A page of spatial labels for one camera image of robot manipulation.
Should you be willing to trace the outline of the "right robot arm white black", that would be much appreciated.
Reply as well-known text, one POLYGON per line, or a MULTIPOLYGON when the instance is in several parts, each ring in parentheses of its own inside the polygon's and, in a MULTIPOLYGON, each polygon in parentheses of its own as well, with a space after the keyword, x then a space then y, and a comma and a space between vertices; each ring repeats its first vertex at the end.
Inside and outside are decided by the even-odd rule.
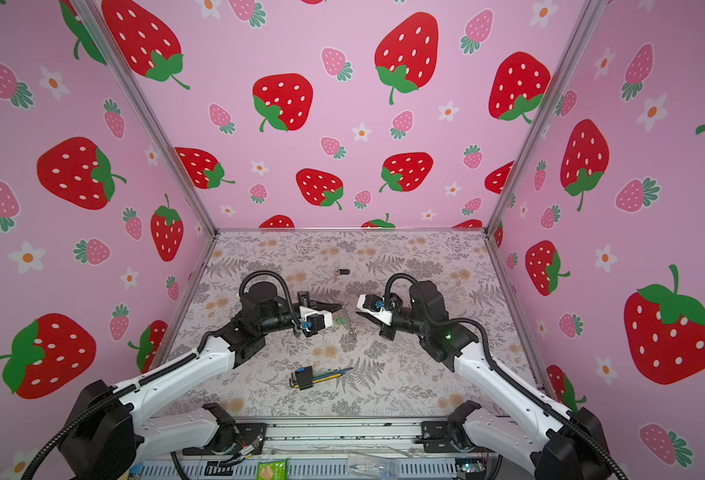
POLYGON ((384 292, 362 294, 356 312, 378 325, 381 336, 415 335, 436 362, 480 388, 509 419, 499 421, 465 404, 454 421, 460 448, 495 452, 536 479, 623 479, 599 419, 573 412, 540 392, 492 355, 486 330, 476 320, 450 317, 431 281, 396 273, 384 292))

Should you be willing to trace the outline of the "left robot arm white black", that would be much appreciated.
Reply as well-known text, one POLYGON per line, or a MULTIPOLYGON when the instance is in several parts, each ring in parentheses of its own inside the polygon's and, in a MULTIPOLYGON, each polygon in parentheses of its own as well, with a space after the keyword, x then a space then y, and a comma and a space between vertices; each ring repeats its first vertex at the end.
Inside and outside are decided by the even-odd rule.
POLYGON ((64 427, 34 456, 22 474, 32 479, 58 450, 78 479, 118 479, 140 463, 156 440, 144 432, 166 405, 206 382, 246 363, 266 345, 268 334, 290 330, 312 337, 332 327, 340 303, 296 295, 270 270, 254 271, 240 283, 242 308, 226 326, 204 333, 198 347, 132 379, 84 388, 64 427))

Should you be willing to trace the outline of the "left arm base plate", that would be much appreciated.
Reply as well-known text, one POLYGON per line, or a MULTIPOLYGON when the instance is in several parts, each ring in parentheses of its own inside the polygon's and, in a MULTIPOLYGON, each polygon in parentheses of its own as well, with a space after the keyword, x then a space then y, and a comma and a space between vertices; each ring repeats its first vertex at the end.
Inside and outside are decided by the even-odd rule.
POLYGON ((202 448, 186 448, 182 450, 183 456, 224 456, 232 457, 242 449, 251 447, 252 455, 262 454, 264 440, 266 440, 266 423, 236 423, 214 434, 214 439, 202 448))

